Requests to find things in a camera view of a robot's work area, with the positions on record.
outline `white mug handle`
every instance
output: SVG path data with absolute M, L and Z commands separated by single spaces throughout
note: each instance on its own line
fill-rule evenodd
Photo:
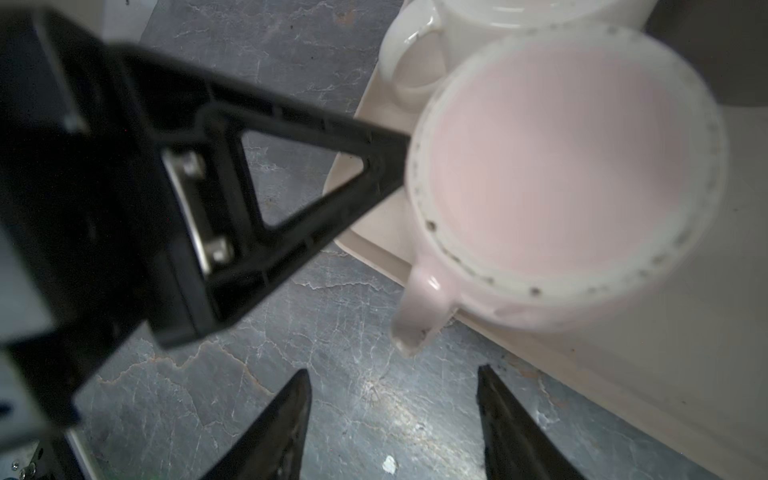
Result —
M 406 291 L 390 324 L 392 344 L 406 358 L 429 343 L 456 312 L 456 291 L 441 268 L 414 263 Z
M 414 0 L 395 17 L 384 35 L 379 49 L 379 74 L 394 94 L 395 101 L 409 110 L 420 110 L 426 105 L 440 80 L 418 87 L 395 83 L 397 64 L 409 48 L 428 33 L 440 31 L 442 22 L 432 0 Z

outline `marble countertop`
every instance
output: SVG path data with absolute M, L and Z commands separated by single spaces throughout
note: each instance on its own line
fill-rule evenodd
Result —
M 158 0 L 141 44 L 352 114 L 401 1 Z M 255 133 L 243 144 L 268 221 L 317 198 L 336 153 Z M 588 478 L 715 478 L 461 323 L 401 358 L 387 333 L 401 291 L 329 245 L 200 343 L 163 351 L 143 326 L 76 397 L 105 478 L 199 478 L 304 367 L 303 478 L 485 478 L 484 363 Z

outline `pink mug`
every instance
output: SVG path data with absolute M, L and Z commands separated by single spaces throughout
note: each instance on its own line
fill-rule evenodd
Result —
M 571 24 L 489 45 L 413 134 L 392 341 L 411 356 L 459 308 L 539 332 L 626 308 L 696 246 L 726 173 L 712 95 L 646 35 Z

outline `tray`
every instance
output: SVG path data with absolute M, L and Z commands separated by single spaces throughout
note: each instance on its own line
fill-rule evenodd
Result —
M 726 480 L 768 478 L 768 108 L 725 108 L 731 171 L 723 208 L 657 295 L 597 325 L 532 335 L 457 318 Z M 356 116 L 410 132 L 374 70 Z M 339 154 L 324 193 L 362 168 Z M 336 238 L 404 284 L 413 252 L 402 189 Z

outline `upside-down mug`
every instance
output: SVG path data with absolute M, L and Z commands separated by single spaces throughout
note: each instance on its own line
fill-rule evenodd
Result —
M 459 308 L 536 332 L 626 308 L 695 247 L 726 173 L 718 107 L 661 43 L 574 23 L 489 45 L 411 140 L 415 262 L 392 341 L 411 356 Z
M 521 28 L 580 20 L 640 29 L 657 0 L 412 0 L 395 18 L 379 50 L 379 73 L 400 106 L 421 110 L 439 80 L 418 87 L 400 84 L 403 55 L 430 33 L 439 36 L 448 71 L 491 41 Z

